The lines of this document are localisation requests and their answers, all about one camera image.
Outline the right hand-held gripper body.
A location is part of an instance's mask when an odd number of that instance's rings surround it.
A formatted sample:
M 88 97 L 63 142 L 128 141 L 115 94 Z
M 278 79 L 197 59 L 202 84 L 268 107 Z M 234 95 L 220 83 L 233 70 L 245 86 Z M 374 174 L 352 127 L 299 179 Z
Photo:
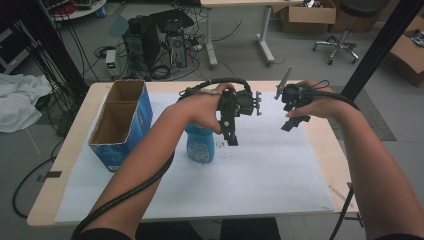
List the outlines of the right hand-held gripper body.
M 281 102 L 284 103 L 283 110 L 287 112 L 294 108 L 306 106 L 313 100 L 312 97 L 306 95 L 304 87 L 287 83 L 291 69 L 292 67 L 289 66 L 286 74 L 276 86 L 275 95 L 276 100 L 281 99 Z

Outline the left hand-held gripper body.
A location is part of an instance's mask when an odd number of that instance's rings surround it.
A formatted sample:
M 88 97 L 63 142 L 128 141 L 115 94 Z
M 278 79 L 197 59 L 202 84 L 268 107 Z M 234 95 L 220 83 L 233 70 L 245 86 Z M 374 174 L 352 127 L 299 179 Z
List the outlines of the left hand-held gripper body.
M 236 117 L 241 115 L 251 116 L 253 111 L 256 111 L 256 115 L 260 116 L 260 102 L 262 101 L 260 95 L 260 92 L 256 92 L 256 96 L 253 96 L 253 93 L 247 90 L 224 91 L 218 104 L 221 128 L 223 130 L 234 129 Z

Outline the blue plastic bottle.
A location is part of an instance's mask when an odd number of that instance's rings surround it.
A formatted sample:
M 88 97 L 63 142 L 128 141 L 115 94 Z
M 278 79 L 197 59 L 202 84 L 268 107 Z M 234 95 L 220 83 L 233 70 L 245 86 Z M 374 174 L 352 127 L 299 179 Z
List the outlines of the blue plastic bottle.
M 194 124 L 188 124 L 185 132 L 188 157 L 199 163 L 210 163 L 215 155 L 213 132 Z

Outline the blue cardboard box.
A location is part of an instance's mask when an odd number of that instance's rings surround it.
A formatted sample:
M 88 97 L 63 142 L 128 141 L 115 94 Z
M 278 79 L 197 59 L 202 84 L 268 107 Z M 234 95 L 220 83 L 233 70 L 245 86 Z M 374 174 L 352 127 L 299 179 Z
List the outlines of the blue cardboard box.
M 143 80 L 115 81 L 88 145 L 104 166 L 115 172 L 150 130 L 153 111 Z

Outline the person's right hand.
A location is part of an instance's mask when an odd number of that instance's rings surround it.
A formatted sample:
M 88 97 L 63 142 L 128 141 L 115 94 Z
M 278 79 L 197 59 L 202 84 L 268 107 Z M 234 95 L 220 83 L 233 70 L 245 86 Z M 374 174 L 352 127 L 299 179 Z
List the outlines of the person's right hand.
M 313 115 L 319 118 L 333 118 L 338 120 L 344 117 L 350 110 L 351 106 L 343 101 L 331 97 L 318 96 L 314 97 L 310 104 L 288 111 L 286 116 L 288 118 L 294 118 Z

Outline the person's left hand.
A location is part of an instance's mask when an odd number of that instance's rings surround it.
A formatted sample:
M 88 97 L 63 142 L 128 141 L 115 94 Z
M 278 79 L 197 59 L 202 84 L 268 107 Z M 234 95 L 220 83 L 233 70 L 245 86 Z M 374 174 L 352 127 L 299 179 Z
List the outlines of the person's left hand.
M 221 94 L 225 90 L 233 90 L 230 83 L 221 83 L 216 88 L 216 94 L 196 93 L 170 107 L 174 129 L 179 133 L 185 130 L 188 124 L 208 128 L 220 134 L 221 127 L 216 117 L 216 110 L 220 103 Z

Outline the light wooden table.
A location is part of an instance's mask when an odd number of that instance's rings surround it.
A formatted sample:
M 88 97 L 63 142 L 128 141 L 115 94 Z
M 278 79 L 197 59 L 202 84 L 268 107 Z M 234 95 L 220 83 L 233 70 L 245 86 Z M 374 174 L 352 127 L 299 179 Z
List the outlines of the light wooden table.
M 275 95 L 273 81 L 254 81 L 255 90 Z M 88 146 L 88 139 L 100 114 L 101 106 L 111 89 L 109 83 L 91 86 L 50 171 L 62 171 L 60 178 L 45 181 L 28 216 L 31 226 L 75 225 L 85 218 L 109 182 L 112 174 Z M 278 215 L 247 215 L 241 217 L 312 215 L 357 211 L 355 202 L 347 199 L 350 174 L 347 161 L 329 123 L 313 117 L 303 126 L 312 142 L 312 149 L 328 186 L 334 209 L 331 212 L 289 213 Z

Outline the white paper mat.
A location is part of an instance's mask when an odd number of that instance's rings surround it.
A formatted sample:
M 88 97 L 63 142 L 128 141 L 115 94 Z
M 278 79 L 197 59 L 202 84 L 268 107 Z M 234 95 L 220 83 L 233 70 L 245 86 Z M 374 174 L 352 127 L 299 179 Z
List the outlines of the white paper mat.
M 209 163 L 179 141 L 143 218 L 146 221 L 331 212 L 328 186 L 303 126 L 282 130 L 283 105 L 270 91 L 261 113 L 236 121 L 238 143 L 217 135 Z

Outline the office chair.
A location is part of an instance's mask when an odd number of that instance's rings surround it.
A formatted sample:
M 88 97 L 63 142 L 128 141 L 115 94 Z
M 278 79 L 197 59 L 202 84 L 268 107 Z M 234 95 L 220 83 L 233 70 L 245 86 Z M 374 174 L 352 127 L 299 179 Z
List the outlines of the office chair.
M 336 23 L 329 27 L 331 35 L 323 41 L 316 41 L 312 50 L 316 51 L 319 46 L 333 47 L 327 64 L 332 65 L 336 54 L 343 50 L 352 57 L 352 63 L 359 60 L 354 51 L 356 43 L 348 42 L 351 33 L 370 31 L 380 16 L 382 9 L 389 0 L 334 0 L 336 9 Z

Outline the grey floor mat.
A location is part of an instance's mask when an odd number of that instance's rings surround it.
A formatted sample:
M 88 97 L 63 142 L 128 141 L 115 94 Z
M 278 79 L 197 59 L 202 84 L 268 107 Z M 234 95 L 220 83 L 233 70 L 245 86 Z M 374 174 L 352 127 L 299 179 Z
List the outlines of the grey floor mat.
M 336 93 L 341 93 L 344 89 L 344 86 L 331 87 Z M 358 96 L 355 98 L 355 104 L 359 107 L 366 120 L 368 121 L 369 125 L 380 139 L 380 141 L 397 141 L 396 137 L 392 133 L 391 129 L 389 128 L 383 117 L 381 116 L 379 110 L 377 109 L 365 89 L 362 89 L 359 92 Z M 336 138 L 338 140 L 344 140 L 342 131 L 336 121 L 330 119 L 328 120 L 328 122 Z

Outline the small grey computer tower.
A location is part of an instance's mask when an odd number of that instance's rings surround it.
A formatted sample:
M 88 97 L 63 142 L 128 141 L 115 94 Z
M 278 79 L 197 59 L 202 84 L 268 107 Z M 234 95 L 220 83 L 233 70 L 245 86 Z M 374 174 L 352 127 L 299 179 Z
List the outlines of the small grey computer tower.
M 174 68 L 185 68 L 187 66 L 186 48 L 184 35 L 180 33 L 168 33 L 166 43 L 170 54 L 170 64 Z

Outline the person's dark clothing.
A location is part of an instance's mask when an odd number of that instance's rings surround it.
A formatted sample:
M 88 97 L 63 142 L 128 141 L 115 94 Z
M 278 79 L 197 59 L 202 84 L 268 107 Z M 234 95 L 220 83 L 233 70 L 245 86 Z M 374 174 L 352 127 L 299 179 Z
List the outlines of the person's dark clothing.
M 77 234 L 72 240 L 204 240 L 188 221 L 140 224 L 131 239 L 126 234 L 96 228 Z M 274 218 L 228 219 L 221 222 L 218 240 L 281 240 Z

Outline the black metal pole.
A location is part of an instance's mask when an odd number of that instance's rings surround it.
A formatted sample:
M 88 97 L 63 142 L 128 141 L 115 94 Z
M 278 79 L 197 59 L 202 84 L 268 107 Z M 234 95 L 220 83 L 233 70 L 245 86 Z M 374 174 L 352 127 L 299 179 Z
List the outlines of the black metal pole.
M 400 0 L 353 72 L 341 94 L 355 100 L 380 63 L 424 7 L 424 0 Z

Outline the white desk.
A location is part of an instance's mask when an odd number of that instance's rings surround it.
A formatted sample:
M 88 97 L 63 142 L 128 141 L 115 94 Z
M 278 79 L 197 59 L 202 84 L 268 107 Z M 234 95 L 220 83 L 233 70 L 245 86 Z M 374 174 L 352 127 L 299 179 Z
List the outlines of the white desk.
M 206 19 L 206 39 L 205 48 L 209 60 L 209 67 L 211 70 L 218 66 L 218 59 L 214 50 L 212 42 L 212 9 L 214 7 L 226 7 L 226 6 L 263 6 L 263 21 L 261 32 L 256 35 L 256 41 L 259 45 L 259 49 L 264 54 L 265 64 L 271 66 L 275 63 L 275 58 L 266 43 L 266 35 L 268 31 L 268 24 L 274 5 L 292 6 L 300 4 L 302 0 L 199 0 L 202 7 L 207 10 Z

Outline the black monitor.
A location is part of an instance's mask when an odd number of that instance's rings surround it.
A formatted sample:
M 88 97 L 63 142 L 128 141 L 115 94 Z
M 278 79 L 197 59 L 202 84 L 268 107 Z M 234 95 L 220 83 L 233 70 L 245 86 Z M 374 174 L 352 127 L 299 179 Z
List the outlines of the black monitor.
M 151 14 L 162 33 L 176 32 L 194 25 L 194 21 L 182 10 L 173 9 Z

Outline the large black computer tower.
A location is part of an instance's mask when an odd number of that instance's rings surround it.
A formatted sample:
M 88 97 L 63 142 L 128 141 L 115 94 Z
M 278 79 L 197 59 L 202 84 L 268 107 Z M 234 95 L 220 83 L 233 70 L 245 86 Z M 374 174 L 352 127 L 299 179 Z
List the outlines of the large black computer tower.
M 128 20 L 122 35 L 130 65 L 136 70 L 149 71 L 160 52 L 156 23 L 151 16 L 137 16 Z

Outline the flat brown cardboard box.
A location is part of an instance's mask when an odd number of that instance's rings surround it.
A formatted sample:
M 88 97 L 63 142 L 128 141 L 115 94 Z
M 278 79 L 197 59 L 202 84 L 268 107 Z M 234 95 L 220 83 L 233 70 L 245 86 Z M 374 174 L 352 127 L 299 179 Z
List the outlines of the flat brown cardboard box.
M 390 54 L 397 72 L 415 87 L 423 88 L 424 47 L 411 39 L 419 31 L 424 31 L 424 17 L 417 15 L 392 47 Z

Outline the white box with green light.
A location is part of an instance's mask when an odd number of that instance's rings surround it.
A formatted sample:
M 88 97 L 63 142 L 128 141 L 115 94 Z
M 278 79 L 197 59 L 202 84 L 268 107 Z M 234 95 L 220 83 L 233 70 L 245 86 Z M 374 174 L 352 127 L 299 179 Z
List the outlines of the white box with green light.
M 116 77 L 118 75 L 117 65 L 116 65 L 116 51 L 107 50 L 105 64 L 108 69 L 108 72 L 111 77 Z

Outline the black tape strip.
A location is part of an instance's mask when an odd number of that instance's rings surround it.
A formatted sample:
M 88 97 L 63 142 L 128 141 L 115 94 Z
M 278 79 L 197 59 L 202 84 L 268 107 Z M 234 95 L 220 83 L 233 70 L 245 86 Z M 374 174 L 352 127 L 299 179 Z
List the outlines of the black tape strip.
M 37 182 L 44 183 L 49 178 L 60 178 L 62 171 L 48 171 L 45 175 L 39 175 Z

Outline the round white table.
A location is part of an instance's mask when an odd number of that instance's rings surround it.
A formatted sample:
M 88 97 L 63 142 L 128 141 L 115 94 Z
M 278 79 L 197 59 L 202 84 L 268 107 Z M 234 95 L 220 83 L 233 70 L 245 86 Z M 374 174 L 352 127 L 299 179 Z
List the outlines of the round white table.
M 53 21 L 67 21 L 96 13 L 106 15 L 107 0 L 41 0 L 42 6 Z

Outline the white cloth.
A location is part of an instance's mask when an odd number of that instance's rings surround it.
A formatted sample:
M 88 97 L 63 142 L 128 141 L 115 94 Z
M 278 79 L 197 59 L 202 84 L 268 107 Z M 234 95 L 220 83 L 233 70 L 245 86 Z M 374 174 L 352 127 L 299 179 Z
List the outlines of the white cloth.
M 44 75 L 6 75 L 0 73 L 0 132 L 23 130 L 42 116 L 37 101 L 52 92 Z

